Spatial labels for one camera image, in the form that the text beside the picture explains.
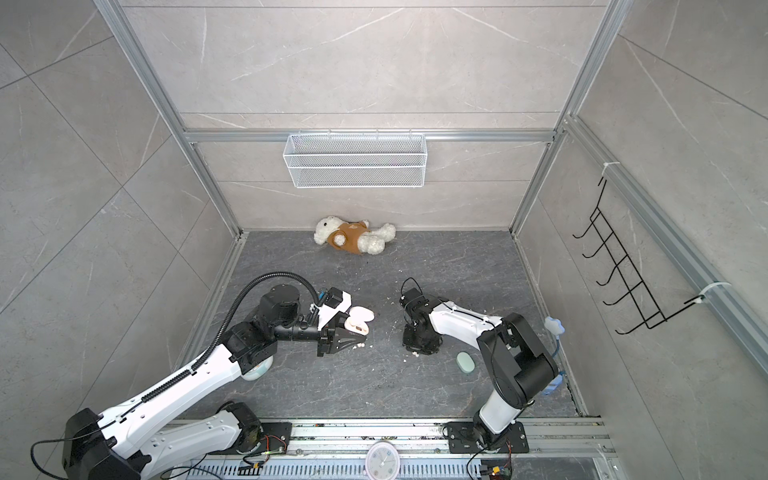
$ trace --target green soap bar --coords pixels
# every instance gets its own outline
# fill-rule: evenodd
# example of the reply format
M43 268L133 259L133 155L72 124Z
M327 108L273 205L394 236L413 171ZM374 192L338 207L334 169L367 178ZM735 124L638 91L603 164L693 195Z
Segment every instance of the green soap bar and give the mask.
M472 360L472 357L467 352L460 352L456 356L456 363L458 363L458 367L464 373L472 373L472 370L475 369L475 361Z

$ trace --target teddy bear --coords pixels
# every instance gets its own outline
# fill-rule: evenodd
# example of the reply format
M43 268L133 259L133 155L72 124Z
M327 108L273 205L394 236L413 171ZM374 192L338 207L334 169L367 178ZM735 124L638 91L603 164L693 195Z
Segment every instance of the teddy bear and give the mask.
M315 243L328 242L337 250L377 255L384 251L384 243L395 239L395 226L384 223L376 230L369 230L369 225L368 220L347 223L338 217L325 217L315 227Z

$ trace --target black hook rack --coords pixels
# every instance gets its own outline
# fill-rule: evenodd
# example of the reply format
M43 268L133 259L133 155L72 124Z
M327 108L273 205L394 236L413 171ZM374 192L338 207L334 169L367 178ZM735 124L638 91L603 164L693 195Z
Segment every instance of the black hook rack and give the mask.
M618 330L615 330L615 332L618 333L619 335L627 335L628 333L632 333L633 331L637 330L638 328L640 328L643 325L645 325L649 330L650 329L654 329L657 326L661 325L662 323L668 321L670 318L672 318L673 316L677 315L678 313L681 313L681 312L691 308L692 306L696 305L697 302L695 302L695 300L702 300L704 298L704 295L696 295L695 297L686 300L684 302L684 306L681 309L679 309L677 312L672 313L671 315L665 315L664 312L661 311L661 308L659 307L658 302L654 298L654 294L650 291L650 288L648 288L648 285L645 283L645 280L643 279L643 276L640 274L640 271L634 265L634 261L632 261L632 258L629 256L629 253L627 252L627 249L624 248L624 244L621 242L621 239L616 234L614 228L611 226L611 223L608 222L608 219L605 217L605 215L603 215L602 210L600 210L600 200L603 199L603 192L605 192L605 185L606 185L605 177L602 177L600 179L600 182L598 182L598 187L602 186L602 189L600 190L600 196L598 197L598 204L595 205L594 210L589 215L589 220L590 220L589 226L587 227L587 229L581 235L579 235L579 236L574 235L573 238L582 238L582 237L584 237L584 235L587 234L587 232L589 232L590 229L594 228L594 231L598 234L598 236L600 237L600 240L602 241L602 243L600 244L598 249L595 250L594 253L592 253L591 255L584 255L583 253L581 255L584 258L592 258L595 255L597 255L598 252L600 250L602 250L603 247L605 247L605 250L608 252L608 255L611 257L611 261L614 263L614 268L611 270L611 274L608 275L608 280L605 280L605 283L600 283L597 280L595 280L595 283L597 285L600 285L600 286L606 286L611 281L611 279L613 279L614 273L619 272L619 277L621 278L621 281L624 282L624 286L627 288L627 292L624 295L622 295L621 297L619 297L618 300L616 300L615 302L611 302L611 303L606 303L605 301L603 301L603 304L608 305L608 306L616 305L617 303L622 301L628 295L632 299L632 302L634 303L635 307L637 308L637 311L639 312L640 316L643 318L642 322L638 323L636 326L632 327L627 332L619 332ZM603 234L600 233L600 230L594 224L594 222L597 221L598 218L602 218L603 221L605 222L605 224L608 225L608 229L611 231L606 237L603 237ZM624 252L624 255L621 256L621 258L619 258L618 260L616 260L616 257L614 256L613 252L611 252L611 249L608 248L608 245L607 245L607 242L609 241L609 239L611 237L616 239L616 241L618 242L619 246L621 247L621 251ZM624 277L624 274L621 272L621 269L619 268L621 263L624 262L625 260L629 260L630 265L634 269L634 272L637 274L637 278L640 279L640 281L637 282L632 287L629 286L629 283L627 283L627 279ZM643 310L640 308L640 305L637 304L637 299L635 299L634 294L633 294L635 289L637 289L640 286L645 288L645 291L648 292L648 296L650 297L651 300L653 300L654 306L656 307L656 312L653 315L649 316L648 318L646 318L645 314L643 314ZM659 316L659 315L661 315L661 319L662 320L654 323L653 325L649 324L649 322L654 317Z

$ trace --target brown shirt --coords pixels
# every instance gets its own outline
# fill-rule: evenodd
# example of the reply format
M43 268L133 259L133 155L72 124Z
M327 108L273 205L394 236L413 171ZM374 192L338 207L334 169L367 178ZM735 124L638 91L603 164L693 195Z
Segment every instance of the brown shirt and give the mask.
M363 222L345 222L339 225L338 230L335 230L328 236L328 243L331 244L331 247L337 250L346 250L348 252L357 253L360 255L360 250L357 248L357 239L360 238L360 235L363 235L367 231L368 228ZM336 242L333 241L333 238L339 234L343 235L346 239L341 247L336 245Z

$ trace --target clock face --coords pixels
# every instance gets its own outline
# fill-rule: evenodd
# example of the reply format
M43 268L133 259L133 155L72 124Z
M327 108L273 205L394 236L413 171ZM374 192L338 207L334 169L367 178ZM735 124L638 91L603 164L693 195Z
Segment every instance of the clock face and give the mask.
M366 473L371 480L393 480L400 470L397 450L387 442L375 444L366 456Z

